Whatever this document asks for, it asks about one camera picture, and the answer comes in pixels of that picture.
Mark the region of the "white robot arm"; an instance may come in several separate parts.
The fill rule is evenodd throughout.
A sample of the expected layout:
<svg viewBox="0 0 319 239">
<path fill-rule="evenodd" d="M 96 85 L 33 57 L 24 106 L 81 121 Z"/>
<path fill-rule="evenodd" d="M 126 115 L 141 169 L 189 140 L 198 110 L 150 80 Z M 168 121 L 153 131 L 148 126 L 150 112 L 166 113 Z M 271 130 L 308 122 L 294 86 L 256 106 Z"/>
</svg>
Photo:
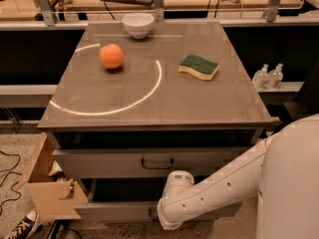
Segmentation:
<svg viewBox="0 0 319 239">
<path fill-rule="evenodd" d="M 163 229 L 257 197 L 256 239 L 319 239 L 319 116 L 292 122 L 195 183 L 172 172 L 158 204 Z"/>
</svg>

